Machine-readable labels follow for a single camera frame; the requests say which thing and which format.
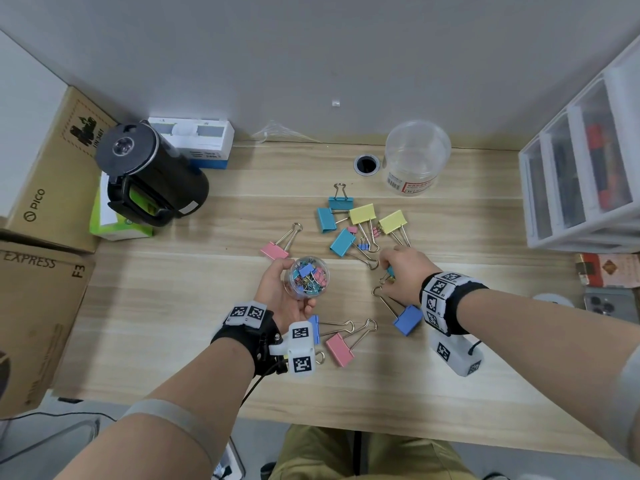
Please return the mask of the person's left hand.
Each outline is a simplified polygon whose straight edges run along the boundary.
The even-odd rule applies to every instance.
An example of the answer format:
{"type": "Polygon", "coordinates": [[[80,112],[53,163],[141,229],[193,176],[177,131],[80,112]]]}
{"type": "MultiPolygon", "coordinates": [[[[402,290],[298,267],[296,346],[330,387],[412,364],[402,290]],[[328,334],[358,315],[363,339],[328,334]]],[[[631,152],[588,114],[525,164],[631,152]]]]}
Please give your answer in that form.
{"type": "Polygon", "coordinates": [[[269,267],[263,273],[254,301],[273,312],[273,320],[280,333],[286,333],[294,322],[306,321],[314,315],[316,298],[298,300],[289,295],[281,281],[269,278],[269,267]]]}

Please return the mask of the person's right hand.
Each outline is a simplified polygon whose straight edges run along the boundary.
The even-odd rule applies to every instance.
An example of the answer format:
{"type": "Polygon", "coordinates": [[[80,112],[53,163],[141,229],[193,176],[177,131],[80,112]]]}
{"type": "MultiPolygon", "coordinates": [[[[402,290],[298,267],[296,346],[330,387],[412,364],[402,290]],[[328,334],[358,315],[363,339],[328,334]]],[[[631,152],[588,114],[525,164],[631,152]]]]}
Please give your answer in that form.
{"type": "Polygon", "coordinates": [[[391,265],[396,280],[404,283],[408,288],[408,304],[402,305],[414,305],[417,308],[420,308],[420,297],[425,279],[442,272],[441,268],[436,266],[423,252],[402,245],[382,249],[380,251],[380,265],[385,268],[391,265]]]}

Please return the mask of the person's right forearm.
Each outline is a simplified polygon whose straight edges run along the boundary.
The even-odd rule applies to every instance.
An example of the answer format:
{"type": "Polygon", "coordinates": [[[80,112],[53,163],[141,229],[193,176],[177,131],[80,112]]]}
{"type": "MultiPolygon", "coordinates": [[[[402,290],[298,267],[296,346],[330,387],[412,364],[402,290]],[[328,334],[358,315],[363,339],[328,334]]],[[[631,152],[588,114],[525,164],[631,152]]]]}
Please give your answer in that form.
{"type": "MultiPolygon", "coordinates": [[[[461,298],[457,317],[542,395],[603,438],[604,409],[640,344],[640,326],[489,289],[461,298]]],[[[640,466],[640,411],[632,451],[640,466]]]]}

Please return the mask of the person's left forearm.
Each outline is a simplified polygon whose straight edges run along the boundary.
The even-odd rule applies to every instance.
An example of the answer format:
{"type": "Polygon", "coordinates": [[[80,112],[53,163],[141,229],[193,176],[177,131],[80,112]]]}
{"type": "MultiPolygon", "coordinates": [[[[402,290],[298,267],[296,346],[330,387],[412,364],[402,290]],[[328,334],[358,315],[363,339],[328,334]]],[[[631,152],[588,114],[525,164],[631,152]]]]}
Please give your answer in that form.
{"type": "Polygon", "coordinates": [[[254,371],[240,342],[213,341],[55,480],[211,480],[254,371]]]}

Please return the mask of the large pink binder clip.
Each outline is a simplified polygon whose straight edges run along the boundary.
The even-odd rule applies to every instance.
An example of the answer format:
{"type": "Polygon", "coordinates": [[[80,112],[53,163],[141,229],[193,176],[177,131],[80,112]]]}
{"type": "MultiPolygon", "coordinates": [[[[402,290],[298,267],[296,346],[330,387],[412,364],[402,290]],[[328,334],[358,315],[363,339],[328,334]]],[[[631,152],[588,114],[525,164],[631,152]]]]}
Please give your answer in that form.
{"type": "Polygon", "coordinates": [[[353,327],[351,330],[347,329],[335,332],[325,342],[326,348],[329,350],[336,364],[338,364],[338,366],[340,366],[341,368],[345,368],[355,358],[353,349],[356,347],[356,345],[361,342],[369,333],[375,332],[377,331],[377,329],[378,323],[373,319],[368,319],[362,326],[358,328],[353,327]],[[356,334],[358,338],[352,345],[348,345],[348,343],[346,342],[346,338],[354,334],[356,334]]]}
{"type": "Polygon", "coordinates": [[[276,242],[268,242],[260,249],[260,252],[271,260],[286,259],[289,257],[289,249],[297,236],[303,229],[302,224],[294,223],[288,233],[284,234],[276,242]]]}

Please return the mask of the large blue binder clip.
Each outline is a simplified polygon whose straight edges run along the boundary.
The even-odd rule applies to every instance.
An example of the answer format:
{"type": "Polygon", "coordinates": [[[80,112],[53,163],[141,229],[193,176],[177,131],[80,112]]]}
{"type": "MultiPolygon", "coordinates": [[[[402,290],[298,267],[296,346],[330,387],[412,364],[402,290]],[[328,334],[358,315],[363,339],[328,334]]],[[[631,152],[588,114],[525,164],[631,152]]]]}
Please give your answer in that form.
{"type": "Polygon", "coordinates": [[[321,344],[321,337],[324,335],[331,335],[332,333],[338,333],[341,331],[352,333],[355,330],[355,324],[351,320],[345,321],[345,322],[327,322],[327,321],[320,320],[319,316],[317,314],[314,314],[308,319],[308,321],[312,324],[315,345],[321,344]],[[327,333],[321,333],[319,330],[320,325],[329,325],[332,327],[338,327],[338,330],[334,332],[330,331],[327,333]]]}
{"type": "Polygon", "coordinates": [[[393,321],[394,327],[401,332],[405,337],[409,336],[411,332],[420,324],[423,320],[423,314],[414,305],[404,306],[400,304],[400,302],[396,301],[393,298],[386,297],[381,293],[381,286],[375,287],[372,290],[372,295],[379,298],[382,303],[387,307],[389,311],[394,315],[395,320],[393,321]],[[402,307],[402,311],[397,313],[395,309],[389,304],[389,299],[391,299],[396,304],[402,307]]]}

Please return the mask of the large teal binder clip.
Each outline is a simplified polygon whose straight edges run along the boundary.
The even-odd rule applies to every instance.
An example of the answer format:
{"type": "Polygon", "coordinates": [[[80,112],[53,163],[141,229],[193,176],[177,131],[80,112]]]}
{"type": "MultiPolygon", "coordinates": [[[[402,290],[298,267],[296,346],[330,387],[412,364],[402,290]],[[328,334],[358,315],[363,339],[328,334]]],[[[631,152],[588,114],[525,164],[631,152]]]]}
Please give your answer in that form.
{"type": "Polygon", "coordinates": [[[336,221],[333,209],[319,207],[316,209],[319,230],[322,234],[330,233],[338,229],[338,224],[349,220],[348,211],[346,217],[336,221]]]}
{"type": "Polygon", "coordinates": [[[351,210],[354,209],[354,199],[347,195],[346,184],[336,183],[334,196],[328,198],[329,208],[332,210],[351,210]]]}
{"type": "Polygon", "coordinates": [[[344,228],[336,236],[330,245],[330,250],[339,258],[348,255],[363,262],[370,270],[375,270],[379,266],[379,261],[370,256],[366,250],[361,249],[356,244],[356,236],[344,228]]]}

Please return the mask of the large yellow binder clip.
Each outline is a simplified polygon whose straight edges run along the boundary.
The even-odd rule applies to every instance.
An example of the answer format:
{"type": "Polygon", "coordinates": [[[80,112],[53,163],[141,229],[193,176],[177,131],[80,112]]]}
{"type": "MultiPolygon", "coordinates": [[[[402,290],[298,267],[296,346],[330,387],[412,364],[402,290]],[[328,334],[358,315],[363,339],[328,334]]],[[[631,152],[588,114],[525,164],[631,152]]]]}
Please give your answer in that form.
{"type": "Polygon", "coordinates": [[[357,226],[363,234],[365,242],[369,245],[369,251],[373,253],[378,252],[380,246],[375,241],[374,235],[374,224],[377,218],[374,205],[370,203],[361,207],[354,207],[350,209],[348,213],[351,224],[357,226]]]}
{"type": "Polygon", "coordinates": [[[381,233],[391,236],[397,244],[410,248],[412,246],[411,241],[405,229],[407,224],[408,221],[404,217],[403,212],[396,210],[380,219],[377,227],[381,233]]]}

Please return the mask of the clear plastic bag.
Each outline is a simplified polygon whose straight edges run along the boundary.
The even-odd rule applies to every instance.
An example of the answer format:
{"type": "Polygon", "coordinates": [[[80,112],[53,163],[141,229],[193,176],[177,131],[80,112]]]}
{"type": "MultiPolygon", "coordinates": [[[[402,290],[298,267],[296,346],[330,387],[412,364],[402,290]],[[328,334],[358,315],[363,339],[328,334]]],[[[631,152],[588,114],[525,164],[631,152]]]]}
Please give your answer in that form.
{"type": "Polygon", "coordinates": [[[254,132],[250,140],[260,144],[266,142],[321,143],[320,140],[288,128],[275,120],[269,120],[263,128],[254,132]]]}

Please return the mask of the large clear plastic jar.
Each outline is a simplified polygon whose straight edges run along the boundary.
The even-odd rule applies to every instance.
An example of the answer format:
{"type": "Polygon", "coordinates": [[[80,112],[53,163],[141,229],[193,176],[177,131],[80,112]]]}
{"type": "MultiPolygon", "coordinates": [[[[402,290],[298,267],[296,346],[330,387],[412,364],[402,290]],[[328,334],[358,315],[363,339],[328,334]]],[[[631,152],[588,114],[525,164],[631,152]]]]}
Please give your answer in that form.
{"type": "Polygon", "coordinates": [[[417,196],[434,186],[451,156],[448,134],[427,120],[393,128],[385,143],[382,171],[391,192],[417,196]]]}

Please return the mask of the white and blue box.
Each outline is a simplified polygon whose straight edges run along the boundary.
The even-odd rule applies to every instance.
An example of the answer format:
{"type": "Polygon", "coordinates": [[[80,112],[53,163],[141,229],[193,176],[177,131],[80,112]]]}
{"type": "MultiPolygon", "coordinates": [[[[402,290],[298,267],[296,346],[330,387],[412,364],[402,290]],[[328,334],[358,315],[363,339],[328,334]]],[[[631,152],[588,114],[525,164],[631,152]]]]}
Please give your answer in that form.
{"type": "Polygon", "coordinates": [[[148,119],[160,135],[202,169],[227,169],[235,129],[228,120],[148,119]]]}

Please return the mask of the black electric kettle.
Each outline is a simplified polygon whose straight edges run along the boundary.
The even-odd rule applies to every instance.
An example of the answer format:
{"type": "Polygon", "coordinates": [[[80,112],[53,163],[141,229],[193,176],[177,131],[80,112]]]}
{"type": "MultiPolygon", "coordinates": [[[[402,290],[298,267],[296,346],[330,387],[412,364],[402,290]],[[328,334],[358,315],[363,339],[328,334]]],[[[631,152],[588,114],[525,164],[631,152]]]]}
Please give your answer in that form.
{"type": "Polygon", "coordinates": [[[106,176],[107,208],[135,224],[165,227],[209,196],[206,175],[146,120],[108,129],[95,161],[106,176]]]}

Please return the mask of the white round disc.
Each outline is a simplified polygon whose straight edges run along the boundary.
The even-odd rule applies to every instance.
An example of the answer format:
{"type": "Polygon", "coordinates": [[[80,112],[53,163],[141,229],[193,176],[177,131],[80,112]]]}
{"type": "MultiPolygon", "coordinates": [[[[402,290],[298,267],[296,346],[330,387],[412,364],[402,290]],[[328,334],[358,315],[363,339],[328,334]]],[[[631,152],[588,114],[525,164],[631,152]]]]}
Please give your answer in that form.
{"type": "Polygon", "coordinates": [[[539,301],[544,301],[544,302],[548,302],[548,303],[555,303],[558,305],[562,305],[562,306],[568,306],[568,307],[572,307],[575,308],[575,305],[573,304],[573,302],[569,299],[566,298],[564,296],[555,294],[555,293],[540,293],[537,294],[535,296],[532,297],[535,300],[539,300],[539,301]]]}

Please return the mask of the olive trousers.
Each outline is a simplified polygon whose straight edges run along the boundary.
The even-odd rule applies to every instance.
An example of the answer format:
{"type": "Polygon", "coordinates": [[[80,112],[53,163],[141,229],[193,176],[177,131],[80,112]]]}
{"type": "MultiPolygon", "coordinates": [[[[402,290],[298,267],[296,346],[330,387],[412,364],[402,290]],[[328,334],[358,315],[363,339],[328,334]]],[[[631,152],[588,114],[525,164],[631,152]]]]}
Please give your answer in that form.
{"type": "Polygon", "coordinates": [[[441,440],[370,433],[366,456],[356,476],[346,430],[293,424],[268,480],[477,480],[441,440]]]}

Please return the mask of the clear drawer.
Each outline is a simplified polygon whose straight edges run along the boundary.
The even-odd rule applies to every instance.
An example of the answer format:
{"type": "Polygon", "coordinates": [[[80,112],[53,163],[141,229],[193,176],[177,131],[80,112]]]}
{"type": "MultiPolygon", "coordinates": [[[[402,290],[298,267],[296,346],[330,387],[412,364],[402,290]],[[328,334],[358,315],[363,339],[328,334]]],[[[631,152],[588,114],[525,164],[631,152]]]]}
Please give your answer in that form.
{"type": "Polygon", "coordinates": [[[535,138],[521,151],[520,163],[528,240],[537,242],[552,235],[539,138],[535,138]]]}
{"type": "Polygon", "coordinates": [[[550,167],[558,223],[561,228],[572,228],[585,222],[586,216],[567,112],[549,124],[541,142],[550,167]]]}
{"type": "Polygon", "coordinates": [[[588,169],[600,212],[619,209],[633,201],[609,90],[603,77],[590,83],[574,109],[588,155],[588,169]]]}

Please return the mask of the green and white box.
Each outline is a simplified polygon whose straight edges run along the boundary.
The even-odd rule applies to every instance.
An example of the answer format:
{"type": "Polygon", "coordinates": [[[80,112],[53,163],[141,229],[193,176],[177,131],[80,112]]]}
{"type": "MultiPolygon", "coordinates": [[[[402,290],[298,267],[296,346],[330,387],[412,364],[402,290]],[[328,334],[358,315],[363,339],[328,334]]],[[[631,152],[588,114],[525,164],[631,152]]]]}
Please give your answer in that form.
{"type": "Polygon", "coordinates": [[[108,206],[108,180],[107,174],[101,172],[100,185],[90,218],[90,233],[108,241],[153,237],[154,228],[152,226],[135,223],[108,206]]]}

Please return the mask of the white plastic drawer unit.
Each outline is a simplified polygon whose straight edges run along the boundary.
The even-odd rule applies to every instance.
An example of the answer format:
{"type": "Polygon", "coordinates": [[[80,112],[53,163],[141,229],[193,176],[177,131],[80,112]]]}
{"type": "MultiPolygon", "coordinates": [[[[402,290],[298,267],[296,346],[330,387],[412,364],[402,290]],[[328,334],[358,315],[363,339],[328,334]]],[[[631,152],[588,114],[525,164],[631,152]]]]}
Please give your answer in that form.
{"type": "MultiPolygon", "coordinates": [[[[537,242],[526,240],[530,248],[588,252],[588,253],[633,253],[640,251],[640,35],[576,94],[553,119],[535,135],[539,138],[543,155],[543,167],[547,186],[548,207],[552,235],[537,242]],[[630,183],[633,201],[619,209],[600,212],[595,201],[596,192],[588,169],[588,155],[574,105],[585,90],[597,78],[603,77],[609,90],[612,112],[618,132],[620,148],[630,183]],[[561,228],[557,220],[556,199],[551,191],[550,167],[541,142],[543,131],[562,112],[567,112],[577,163],[580,190],[584,204],[585,222],[572,228],[561,228]]],[[[518,154],[520,176],[521,163],[518,154]]]]}

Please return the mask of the grey smartphone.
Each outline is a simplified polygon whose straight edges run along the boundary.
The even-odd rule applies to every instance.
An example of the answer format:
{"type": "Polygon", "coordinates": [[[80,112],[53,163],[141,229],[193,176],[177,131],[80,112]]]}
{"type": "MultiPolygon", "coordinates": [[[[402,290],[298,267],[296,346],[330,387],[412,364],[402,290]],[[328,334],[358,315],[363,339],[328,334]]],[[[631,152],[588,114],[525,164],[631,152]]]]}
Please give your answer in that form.
{"type": "Polygon", "coordinates": [[[585,287],[587,311],[640,324],[640,307],[631,289],[585,287]]]}

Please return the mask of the red printed box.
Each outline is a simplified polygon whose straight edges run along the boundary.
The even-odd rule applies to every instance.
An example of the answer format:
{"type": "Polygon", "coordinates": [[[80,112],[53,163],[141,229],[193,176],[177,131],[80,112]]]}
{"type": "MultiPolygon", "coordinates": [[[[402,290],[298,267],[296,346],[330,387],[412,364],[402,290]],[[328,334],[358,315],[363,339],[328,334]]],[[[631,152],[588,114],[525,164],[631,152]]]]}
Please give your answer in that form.
{"type": "Polygon", "coordinates": [[[578,253],[575,268],[585,287],[640,288],[640,254],[578,253]]]}

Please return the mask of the tall brown cardboard box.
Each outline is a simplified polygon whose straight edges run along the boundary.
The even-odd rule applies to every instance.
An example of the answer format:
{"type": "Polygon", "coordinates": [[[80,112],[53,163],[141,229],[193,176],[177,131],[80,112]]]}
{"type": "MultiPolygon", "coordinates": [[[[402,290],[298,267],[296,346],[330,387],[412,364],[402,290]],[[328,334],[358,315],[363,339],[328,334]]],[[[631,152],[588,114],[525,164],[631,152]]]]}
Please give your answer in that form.
{"type": "Polygon", "coordinates": [[[95,155],[114,126],[115,120],[69,86],[17,201],[7,217],[0,217],[0,236],[93,254],[99,243],[90,233],[100,185],[95,155]]]}

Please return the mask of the wide brown cardboard box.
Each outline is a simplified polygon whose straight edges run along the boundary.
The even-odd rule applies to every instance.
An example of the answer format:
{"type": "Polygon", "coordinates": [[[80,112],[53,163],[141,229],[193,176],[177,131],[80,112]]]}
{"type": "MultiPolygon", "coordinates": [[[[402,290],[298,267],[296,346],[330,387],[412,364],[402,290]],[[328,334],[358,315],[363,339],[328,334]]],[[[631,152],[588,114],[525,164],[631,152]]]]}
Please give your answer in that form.
{"type": "Polygon", "coordinates": [[[94,266],[0,241],[0,420],[36,409],[52,386],[94,266]]]}

